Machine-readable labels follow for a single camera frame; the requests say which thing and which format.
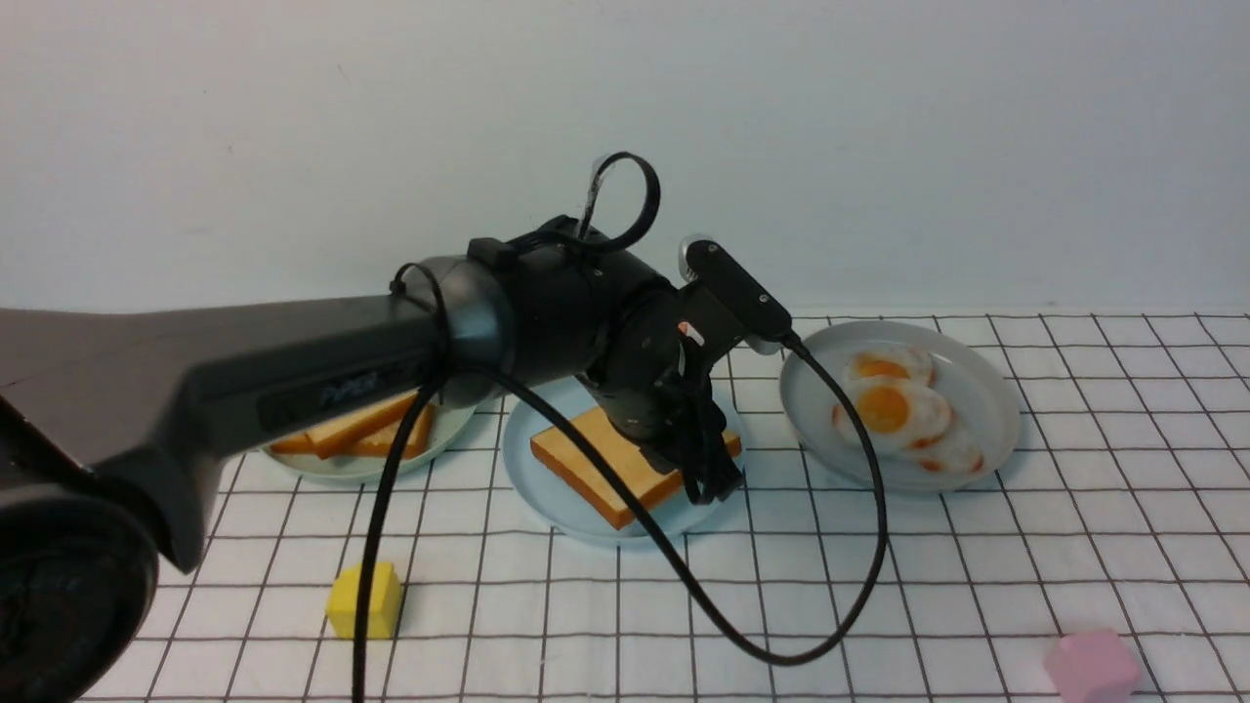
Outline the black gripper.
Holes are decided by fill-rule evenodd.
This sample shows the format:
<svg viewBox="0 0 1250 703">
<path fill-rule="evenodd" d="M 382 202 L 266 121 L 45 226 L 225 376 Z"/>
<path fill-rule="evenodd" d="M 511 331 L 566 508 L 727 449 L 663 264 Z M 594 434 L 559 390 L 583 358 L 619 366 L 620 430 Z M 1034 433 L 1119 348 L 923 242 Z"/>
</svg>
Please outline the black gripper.
<svg viewBox="0 0 1250 703">
<path fill-rule="evenodd" d="M 631 290 L 612 306 L 605 352 L 588 369 L 586 388 L 652 472 L 682 477 L 692 505 L 710 507 L 744 483 L 711 383 L 712 368 L 732 346 L 699 346 L 682 331 L 679 290 Z"/>
</svg>

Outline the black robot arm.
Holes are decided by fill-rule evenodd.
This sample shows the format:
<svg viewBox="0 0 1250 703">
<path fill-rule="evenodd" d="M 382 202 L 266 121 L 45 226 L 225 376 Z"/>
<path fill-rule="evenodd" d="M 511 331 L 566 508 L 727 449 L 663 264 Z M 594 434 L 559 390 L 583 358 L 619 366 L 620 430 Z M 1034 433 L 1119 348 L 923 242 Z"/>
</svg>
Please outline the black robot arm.
<svg viewBox="0 0 1250 703">
<path fill-rule="evenodd" d="M 712 362 L 679 329 L 695 289 L 635 241 L 558 216 L 406 264 L 378 296 L 2 310 L 2 699 L 71 702 L 102 677 L 159 562 L 202 562 L 228 459 L 429 383 L 478 407 L 574 377 L 658 472 L 728 498 Z"/>
</svg>

